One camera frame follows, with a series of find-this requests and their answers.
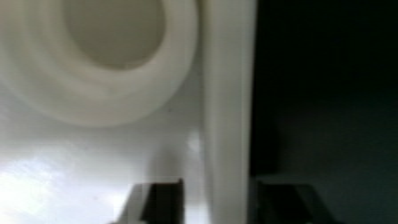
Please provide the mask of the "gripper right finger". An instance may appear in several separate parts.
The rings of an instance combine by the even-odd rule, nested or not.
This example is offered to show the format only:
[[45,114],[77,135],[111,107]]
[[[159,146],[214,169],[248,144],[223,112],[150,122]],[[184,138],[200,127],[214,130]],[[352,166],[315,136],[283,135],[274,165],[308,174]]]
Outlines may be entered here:
[[310,184],[256,181],[256,224],[338,224]]

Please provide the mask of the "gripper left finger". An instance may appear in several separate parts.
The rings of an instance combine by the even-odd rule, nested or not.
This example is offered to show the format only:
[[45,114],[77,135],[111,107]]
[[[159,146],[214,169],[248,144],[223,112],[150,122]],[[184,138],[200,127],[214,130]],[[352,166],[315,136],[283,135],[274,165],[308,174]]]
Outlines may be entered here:
[[134,186],[116,224],[185,224],[185,182]]

